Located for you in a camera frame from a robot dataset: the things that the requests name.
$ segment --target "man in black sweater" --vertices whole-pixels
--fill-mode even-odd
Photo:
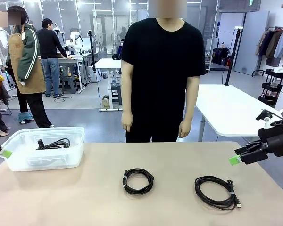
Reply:
[[[61,97],[59,93],[60,71],[58,63],[57,48],[60,53],[69,58],[66,51],[62,48],[61,43],[53,31],[52,20],[45,18],[42,21],[43,29],[37,31],[37,36],[40,43],[40,55],[45,72],[46,92],[45,96],[51,96],[51,84],[53,84],[53,97]]]

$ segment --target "green sleeve with white stripe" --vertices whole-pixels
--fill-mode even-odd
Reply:
[[[39,55],[39,42],[36,33],[32,29],[25,29],[25,39],[22,58],[18,64],[18,80],[25,82],[32,72],[33,66],[36,63]]]

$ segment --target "man's left hand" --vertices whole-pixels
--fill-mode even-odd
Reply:
[[[192,128],[192,120],[184,119],[179,126],[179,131],[178,131],[179,138],[184,138],[187,135],[189,135],[191,128]]]

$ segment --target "transparent plastic container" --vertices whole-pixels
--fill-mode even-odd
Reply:
[[[69,148],[36,150],[40,139],[48,145],[63,138],[70,140]],[[10,158],[4,158],[12,171],[55,170],[80,165],[84,139],[83,127],[23,129],[13,134],[2,148],[13,152]]]

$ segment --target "blue jeans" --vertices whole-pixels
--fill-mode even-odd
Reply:
[[[42,64],[45,72],[46,95],[51,94],[51,84],[53,86],[53,96],[59,95],[60,70],[57,58],[43,59]]]

